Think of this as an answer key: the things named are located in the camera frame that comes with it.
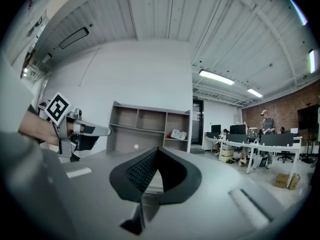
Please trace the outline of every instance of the fluorescent light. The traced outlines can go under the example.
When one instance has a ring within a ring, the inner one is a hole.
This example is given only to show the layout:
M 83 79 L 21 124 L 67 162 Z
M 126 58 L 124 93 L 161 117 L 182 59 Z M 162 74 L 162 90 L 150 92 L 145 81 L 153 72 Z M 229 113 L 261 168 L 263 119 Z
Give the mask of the fluorescent light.
M 316 53 L 312 49 L 309 51 L 309 60 L 310 60 L 310 72 L 311 74 L 316 71 Z
M 230 80 L 228 78 L 225 78 L 223 76 L 214 74 L 214 73 L 212 73 L 212 72 L 210 72 L 208 70 L 204 70 L 204 69 L 200 70 L 199 75 L 202 76 L 202 77 L 211 78 L 211 79 L 223 82 L 223 83 L 228 84 L 228 85 L 233 85 L 235 83 L 235 81 L 232 81 L 232 80 Z
M 50 53 L 48 53 L 43 60 L 41 61 L 43 64 L 45 64 L 48 60 L 50 60 L 52 58 L 52 55 Z
M 259 93 L 259 92 L 257 92 L 257 91 L 255 91 L 255 90 L 253 90 L 253 89 L 249 89 L 249 90 L 247 90 L 249 93 L 252 93 L 253 95 L 255 95 L 255 96 L 258 96 L 259 98 L 261 98 L 262 97 L 262 95 Z
M 74 32 L 72 35 L 68 36 L 66 39 L 64 39 L 60 44 L 59 47 L 61 49 L 64 49 L 74 43 L 75 41 L 86 37 L 89 34 L 89 31 L 86 27 L 83 27 L 79 29 L 78 31 Z

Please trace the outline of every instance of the man standing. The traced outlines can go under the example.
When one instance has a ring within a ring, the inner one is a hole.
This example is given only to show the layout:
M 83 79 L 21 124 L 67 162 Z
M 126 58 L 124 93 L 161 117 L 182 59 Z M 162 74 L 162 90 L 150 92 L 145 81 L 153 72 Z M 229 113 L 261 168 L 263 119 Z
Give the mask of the man standing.
M 271 116 L 269 116 L 267 110 L 262 111 L 262 113 L 260 115 L 263 116 L 263 121 L 262 121 L 262 131 L 263 131 L 263 133 L 264 134 L 273 134 L 275 132 L 275 129 L 276 129 L 275 128 L 274 119 Z M 271 168 L 272 159 L 273 159 L 273 154 L 271 152 L 268 152 L 267 169 Z

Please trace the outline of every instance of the cardboard box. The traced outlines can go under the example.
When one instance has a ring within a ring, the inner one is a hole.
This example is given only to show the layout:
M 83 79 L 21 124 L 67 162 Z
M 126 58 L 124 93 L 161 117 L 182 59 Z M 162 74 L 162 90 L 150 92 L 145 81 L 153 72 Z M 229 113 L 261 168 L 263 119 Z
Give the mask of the cardboard box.
M 226 163 L 228 160 L 232 160 L 233 157 L 234 157 L 233 155 L 228 155 L 228 156 L 222 155 L 221 161 Z
M 230 150 L 222 149 L 222 155 L 225 157 L 231 157 L 231 159 L 234 157 L 234 152 L 235 152 L 234 149 L 230 149 Z
M 289 174 L 278 173 L 278 175 L 275 178 L 274 186 L 277 188 L 284 189 L 287 185 L 288 179 Z
M 298 185 L 298 182 L 300 181 L 301 177 L 298 173 L 294 173 L 293 176 L 292 176 L 292 179 L 291 179 L 291 182 L 289 184 L 289 187 L 288 189 L 290 190 L 295 190 L 297 185 Z

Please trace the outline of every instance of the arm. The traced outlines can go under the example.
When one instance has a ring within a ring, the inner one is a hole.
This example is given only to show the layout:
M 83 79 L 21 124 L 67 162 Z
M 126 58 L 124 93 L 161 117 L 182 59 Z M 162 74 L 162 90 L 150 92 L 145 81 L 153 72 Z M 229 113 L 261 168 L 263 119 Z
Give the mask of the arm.
M 265 126 L 265 120 L 266 120 L 266 119 L 263 119 L 263 121 L 262 121 L 262 126 L 261 126 L 261 129 L 262 129 L 263 132 L 265 131 L 265 127 L 264 127 L 264 126 Z
M 275 120 L 272 118 L 272 128 L 270 129 L 271 132 L 275 130 Z
M 67 123 L 67 132 L 73 132 L 73 124 Z M 27 111 L 19 127 L 19 133 L 43 140 L 51 145 L 58 145 L 59 139 L 51 122 Z

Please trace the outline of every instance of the television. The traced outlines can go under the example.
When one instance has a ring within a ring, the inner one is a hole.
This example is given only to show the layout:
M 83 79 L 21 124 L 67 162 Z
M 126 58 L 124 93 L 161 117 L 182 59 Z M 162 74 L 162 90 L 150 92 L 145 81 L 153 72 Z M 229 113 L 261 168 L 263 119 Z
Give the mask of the television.
M 309 106 L 297 111 L 299 129 L 313 129 L 318 125 L 319 105 Z

